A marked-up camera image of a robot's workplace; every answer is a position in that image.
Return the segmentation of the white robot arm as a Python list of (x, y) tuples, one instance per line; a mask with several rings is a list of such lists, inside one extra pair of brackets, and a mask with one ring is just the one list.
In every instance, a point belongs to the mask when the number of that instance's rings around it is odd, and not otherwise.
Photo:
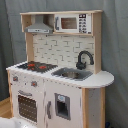
[(33, 126), (21, 119), (0, 117), (0, 128), (33, 128)]

